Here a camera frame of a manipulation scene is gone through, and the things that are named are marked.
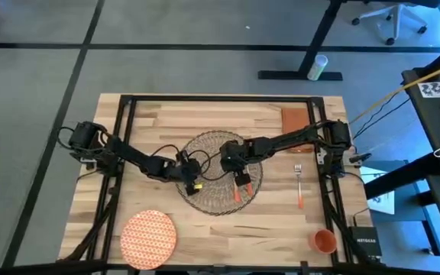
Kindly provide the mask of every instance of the fork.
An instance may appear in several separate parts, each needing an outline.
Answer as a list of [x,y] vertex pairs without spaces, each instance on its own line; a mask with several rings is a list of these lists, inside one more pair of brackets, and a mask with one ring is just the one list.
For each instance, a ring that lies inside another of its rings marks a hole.
[[302,183],[300,182],[300,176],[302,175],[302,164],[295,165],[295,174],[298,179],[298,208],[303,208],[303,198],[302,198]]

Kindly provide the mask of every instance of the butcher block tabletop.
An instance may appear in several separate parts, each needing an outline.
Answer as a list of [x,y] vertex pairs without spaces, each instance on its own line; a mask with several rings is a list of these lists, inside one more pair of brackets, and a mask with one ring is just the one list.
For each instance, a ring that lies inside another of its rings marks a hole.
[[[101,94],[96,109],[94,122],[104,125],[110,133],[120,96]],[[342,97],[323,99],[327,119],[347,121]],[[152,154],[165,144],[183,148],[197,135],[211,130],[230,131],[243,138],[274,137],[282,134],[282,108],[307,106],[301,102],[209,102],[208,99],[139,101],[129,144]],[[125,107],[121,138],[127,116],[128,107]],[[174,158],[175,153],[169,147],[159,155]],[[298,163],[302,164],[303,209],[297,205],[298,185],[293,172],[293,166]],[[310,234],[325,228],[314,153],[282,151],[262,165],[263,180],[254,200],[233,214],[212,216],[188,205],[174,183],[151,180],[138,167],[126,163],[108,262],[126,264],[120,252],[122,229],[134,214],[153,209],[167,214],[177,231],[176,248],[165,264],[299,267],[300,261],[307,261],[310,267],[330,267],[330,257],[314,252],[309,246]],[[355,168],[346,170],[359,175]],[[88,171],[83,167],[81,174],[84,173]],[[346,220],[351,225],[353,214],[367,208],[364,187],[356,176],[349,174],[339,183]],[[98,173],[85,176],[76,184],[59,257],[69,255],[92,227],[101,184],[102,175]],[[359,226],[372,226],[369,211],[356,217]],[[340,232],[334,227],[339,260],[343,261]],[[103,236],[104,230],[99,235],[95,257],[100,256]]]

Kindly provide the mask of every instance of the chair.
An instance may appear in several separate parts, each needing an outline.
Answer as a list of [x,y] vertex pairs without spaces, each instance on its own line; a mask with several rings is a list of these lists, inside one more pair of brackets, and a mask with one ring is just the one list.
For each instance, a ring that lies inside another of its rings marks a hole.
[[418,21],[422,24],[421,28],[417,31],[418,34],[423,34],[427,31],[427,22],[425,22],[418,15],[414,14],[410,11],[409,7],[422,5],[428,8],[437,8],[440,5],[440,0],[413,0],[413,1],[405,1],[405,2],[387,2],[387,6],[384,8],[380,8],[376,11],[370,11],[359,15],[359,17],[352,20],[353,25],[357,25],[360,23],[362,18],[369,18],[377,15],[388,14],[387,20],[390,21],[393,19],[393,37],[388,38],[385,42],[386,45],[393,45],[395,40],[398,38],[398,34],[400,32],[400,19],[402,13],[408,16],[409,18]]

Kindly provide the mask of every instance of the orange plate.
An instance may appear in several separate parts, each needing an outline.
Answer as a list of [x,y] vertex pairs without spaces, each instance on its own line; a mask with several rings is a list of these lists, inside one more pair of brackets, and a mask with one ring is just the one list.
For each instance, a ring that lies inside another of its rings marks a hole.
[[164,264],[176,247],[173,221],[156,210],[131,217],[120,237],[123,259],[139,270],[151,270]]

